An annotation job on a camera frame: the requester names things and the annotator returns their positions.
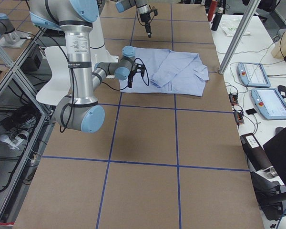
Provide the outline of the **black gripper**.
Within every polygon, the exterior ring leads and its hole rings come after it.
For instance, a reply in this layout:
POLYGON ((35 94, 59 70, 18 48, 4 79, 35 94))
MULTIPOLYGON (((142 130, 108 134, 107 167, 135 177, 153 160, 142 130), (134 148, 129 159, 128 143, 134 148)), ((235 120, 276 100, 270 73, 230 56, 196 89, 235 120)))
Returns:
POLYGON ((141 22, 143 23, 146 33, 148 35, 148 38, 152 37, 152 31, 151 31, 151 26, 150 26, 150 21, 151 21, 151 16, 150 16, 150 12, 145 12, 145 13, 140 13, 140 19, 141 22))

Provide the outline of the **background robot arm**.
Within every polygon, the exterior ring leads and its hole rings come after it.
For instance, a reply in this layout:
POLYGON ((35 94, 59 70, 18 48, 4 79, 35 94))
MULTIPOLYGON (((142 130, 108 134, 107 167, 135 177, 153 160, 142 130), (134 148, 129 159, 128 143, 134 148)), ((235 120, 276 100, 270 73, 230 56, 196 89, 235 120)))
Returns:
POLYGON ((20 48, 25 40, 26 35, 15 29, 5 13, 0 13, 0 46, 20 48))

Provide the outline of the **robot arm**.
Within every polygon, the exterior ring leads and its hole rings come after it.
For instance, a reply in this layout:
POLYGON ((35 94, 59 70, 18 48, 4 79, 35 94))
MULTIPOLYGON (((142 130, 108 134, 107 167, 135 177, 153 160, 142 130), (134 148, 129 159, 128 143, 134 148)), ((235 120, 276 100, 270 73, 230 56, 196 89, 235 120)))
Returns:
POLYGON ((54 116, 61 126, 87 133, 98 131, 103 125, 105 111, 98 104, 94 90, 108 76, 126 80, 135 70, 135 49, 125 46, 119 62, 91 62, 90 32, 99 17, 94 0, 31 0, 31 21, 47 29, 65 34, 71 94, 64 96, 56 106, 54 116))
POLYGON ((146 0, 119 0, 115 4, 119 13, 122 13, 132 7, 136 7, 138 15, 140 16, 139 22, 145 27, 147 36, 152 37, 151 31, 151 13, 152 9, 147 4, 146 0))

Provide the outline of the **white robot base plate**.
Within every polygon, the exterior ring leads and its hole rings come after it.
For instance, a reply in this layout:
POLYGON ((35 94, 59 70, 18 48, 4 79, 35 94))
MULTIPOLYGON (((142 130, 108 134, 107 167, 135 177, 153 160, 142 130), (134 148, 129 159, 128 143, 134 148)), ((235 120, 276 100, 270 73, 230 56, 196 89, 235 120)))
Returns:
POLYGON ((87 0, 86 3, 84 9, 87 10, 88 14, 92 15, 94 19, 92 22, 92 30, 89 32, 92 69, 94 69, 99 62, 118 62, 119 57, 110 55, 106 49, 97 1, 87 0))

